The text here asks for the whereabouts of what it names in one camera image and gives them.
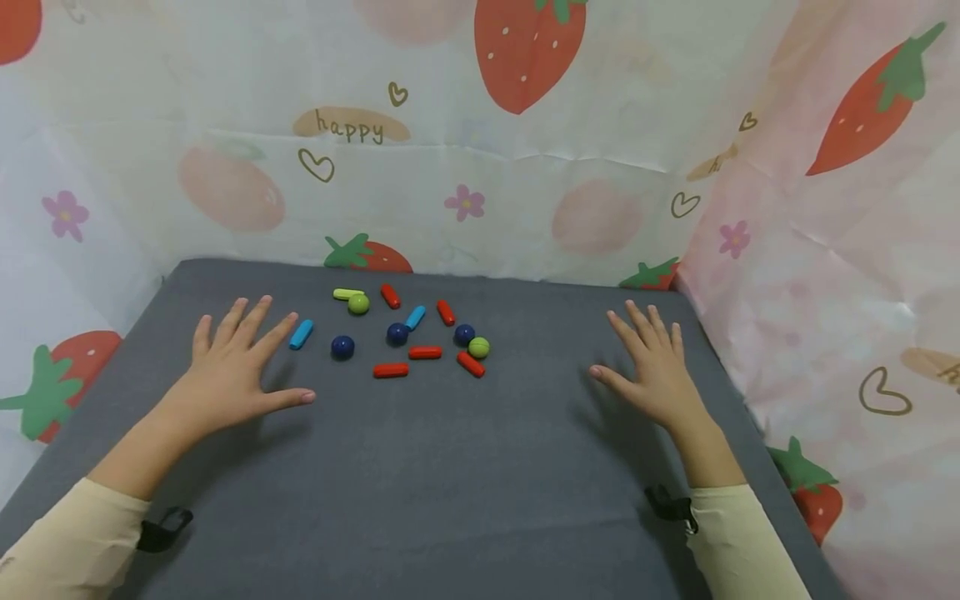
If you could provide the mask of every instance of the dark blue ball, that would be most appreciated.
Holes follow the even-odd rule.
[[[467,324],[458,325],[453,331],[453,341],[457,344],[457,346],[462,346],[464,348],[469,346],[470,340],[476,336],[477,332],[473,330],[473,327]]]
[[[394,346],[403,346],[407,343],[410,329],[403,323],[394,323],[387,327],[387,341]]]
[[[353,356],[353,348],[353,340],[347,335],[338,335],[330,343],[330,353],[339,360],[347,360]]]

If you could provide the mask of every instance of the left hand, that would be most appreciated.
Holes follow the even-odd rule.
[[[237,300],[217,327],[210,342],[210,315],[204,315],[193,336],[193,363],[151,412],[189,444],[245,420],[302,404],[317,397],[312,390],[294,388],[264,393],[260,374],[290,334],[297,313],[290,313],[256,344],[273,299],[264,296],[245,319],[247,299]]]

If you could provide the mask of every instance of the right hand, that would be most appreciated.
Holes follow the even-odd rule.
[[[647,320],[633,300],[627,300],[626,305],[634,327],[624,323],[612,310],[607,311],[607,318],[634,360],[635,376],[628,379],[603,365],[590,367],[590,376],[623,396],[671,434],[698,423],[712,422],[684,364],[680,325],[673,324],[671,337],[656,306],[647,307],[650,312]]]

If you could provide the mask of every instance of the sleeve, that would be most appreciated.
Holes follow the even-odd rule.
[[[803,580],[749,485],[693,491],[693,552],[717,600],[809,600]]]
[[[0,559],[0,597],[107,598],[123,583],[148,508],[81,480]]]

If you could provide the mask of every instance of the pink flower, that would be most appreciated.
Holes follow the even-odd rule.
[[[456,198],[452,196],[447,198],[444,206],[447,208],[456,208],[457,221],[463,223],[467,215],[473,215],[474,217],[483,216],[483,202],[485,200],[483,194],[479,192],[473,192],[471,194],[469,188],[461,183],[457,186]]]
[[[733,260],[739,258],[740,252],[750,245],[750,233],[747,233],[746,221],[740,221],[733,228],[729,225],[721,225],[720,235],[726,240],[720,246],[720,253],[730,251],[730,257]]]
[[[69,231],[73,239],[83,242],[84,236],[80,233],[80,223],[89,218],[90,211],[77,204],[77,197],[73,195],[73,192],[64,190],[57,194],[56,200],[44,198],[40,203],[54,218],[54,222],[51,224],[54,235],[63,237]]]

